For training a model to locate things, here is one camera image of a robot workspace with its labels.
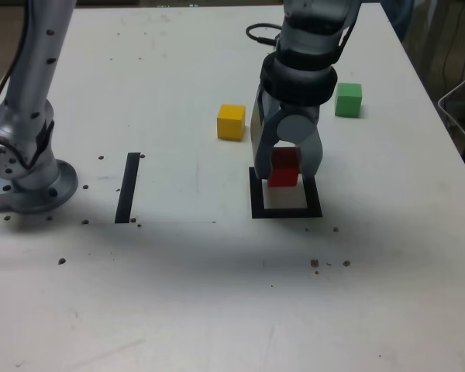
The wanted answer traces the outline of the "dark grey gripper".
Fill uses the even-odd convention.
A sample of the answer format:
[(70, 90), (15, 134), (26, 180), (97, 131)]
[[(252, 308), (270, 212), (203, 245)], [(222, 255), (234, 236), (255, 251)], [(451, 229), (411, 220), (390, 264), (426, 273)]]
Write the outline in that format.
[(304, 107), (277, 100), (266, 91), (258, 91), (250, 123), (253, 165), (261, 180), (270, 178), (274, 145), (293, 143), (298, 149), (299, 169), (303, 176), (315, 176), (322, 162), (323, 149), (317, 125), (320, 107)]

